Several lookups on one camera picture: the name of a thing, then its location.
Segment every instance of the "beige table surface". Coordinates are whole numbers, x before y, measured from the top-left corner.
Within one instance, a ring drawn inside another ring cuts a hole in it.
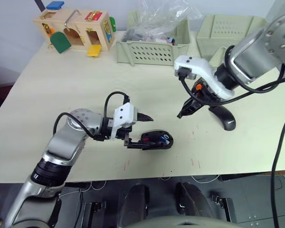
[[[198,55],[195,39],[190,53]],[[252,86],[277,75],[273,69]],[[23,182],[33,171],[61,112],[82,107],[103,114],[105,98],[114,90],[126,92],[134,106],[154,119],[134,125],[133,140],[144,131],[164,129],[174,137],[173,147],[140,151],[126,149],[121,140],[88,139],[67,181],[271,170],[285,122],[285,83],[271,93],[226,105],[237,120],[236,129],[227,132],[207,107],[189,117],[176,117],[188,95],[171,66],[118,64],[115,45],[94,59],[79,50],[60,55],[44,44],[0,109],[0,182]],[[113,116],[120,104],[121,98],[113,97],[108,115]],[[277,169],[285,170],[285,139]]]

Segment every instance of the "computer mouse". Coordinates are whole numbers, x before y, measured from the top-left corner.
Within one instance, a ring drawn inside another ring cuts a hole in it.
[[[226,131],[233,131],[237,125],[234,115],[223,106],[211,106],[209,108],[214,115],[216,115],[224,125]]]

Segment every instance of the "plastic basket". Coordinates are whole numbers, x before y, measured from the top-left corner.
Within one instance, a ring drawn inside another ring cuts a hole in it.
[[[136,11],[128,14],[128,28],[134,26],[138,19]],[[181,54],[187,54],[191,43],[188,20],[183,20],[170,35],[175,39],[175,45],[140,42],[117,41],[117,62],[135,64],[153,64],[172,66],[174,60]]]
[[[238,44],[265,24],[266,20],[261,17],[207,15],[196,38],[200,55],[210,60],[220,47]]]

